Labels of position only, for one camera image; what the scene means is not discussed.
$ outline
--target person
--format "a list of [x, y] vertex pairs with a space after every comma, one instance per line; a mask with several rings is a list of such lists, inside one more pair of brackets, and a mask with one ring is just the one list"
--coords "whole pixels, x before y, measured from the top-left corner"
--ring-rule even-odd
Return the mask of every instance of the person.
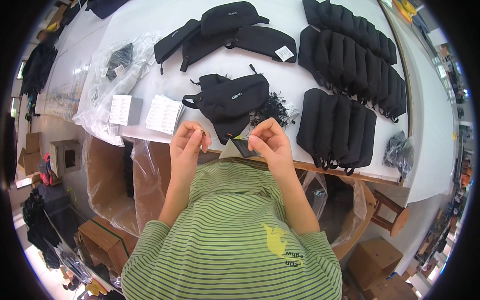
[[342, 274], [275, 119], [249, 150], [267, 165], [224, 158], [197, 167], [210, 133], [182, 123], [170, 144], [171, 179], [158, 220], [125, 264], [127, 299], [340, 299]]

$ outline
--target window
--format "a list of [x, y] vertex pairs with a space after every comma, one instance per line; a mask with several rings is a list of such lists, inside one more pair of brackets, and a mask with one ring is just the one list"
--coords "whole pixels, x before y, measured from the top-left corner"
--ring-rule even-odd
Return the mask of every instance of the window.
[[22, 72], [24, 71], [25, 64], [27, 63], [26, 60], [22, 61], [22, 64], [20, 65], [20, 70], [18, 71], [17, 74], [17, 79], [23, 79], [24, 77], [22, 76]]

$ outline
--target care label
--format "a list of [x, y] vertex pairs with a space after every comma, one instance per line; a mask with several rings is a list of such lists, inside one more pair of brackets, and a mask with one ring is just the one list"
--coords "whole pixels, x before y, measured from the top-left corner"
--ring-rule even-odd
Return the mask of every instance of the care label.
[[107, 75], [108, 68], [103, 68], [102, 73], [100, 74], [100, 77], [105, 77]]
[[283, 46], [282, 48], [275, 51], [275, 53], [280, 57], [282, 61], [286, 61], [290, 57], [293, 56], [292, 51], [287, 46]]
[[125, 70], [125, 67], [123, 65], [118, 66], [117, 68], [113, 69], [115, 71], [115, 74], [119, 76], [122, 74], [123, 70]]

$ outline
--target person's right hand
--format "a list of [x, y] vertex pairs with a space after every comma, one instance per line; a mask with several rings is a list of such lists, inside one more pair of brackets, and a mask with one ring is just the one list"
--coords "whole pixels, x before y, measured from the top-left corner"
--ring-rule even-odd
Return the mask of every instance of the person's right hand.
[[248, 149], [255, 149], [263, 155], [276, 180], [295, 172], [290, 140], [274, 118], [269, 118], [255, 127], [248, 139]]

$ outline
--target hand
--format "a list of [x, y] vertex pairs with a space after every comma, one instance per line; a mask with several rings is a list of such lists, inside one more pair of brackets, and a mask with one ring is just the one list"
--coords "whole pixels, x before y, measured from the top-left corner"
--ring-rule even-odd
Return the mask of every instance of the hand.
[[180, 124], [170, 143], [172, 163], [170, 181], [184, 182], [190, 186], [197, 169], [200, 145], [202, 145], [202, 151], [206, 153], [211, 144], [210, 133], [199, 123], [185, 121]]
[[269, 118], [255, 127], [248, 139], [248, 149], [255, 149], [264, 156], [276, 180], [291, 171], [295, 172], [290, 140], [274, 118]]

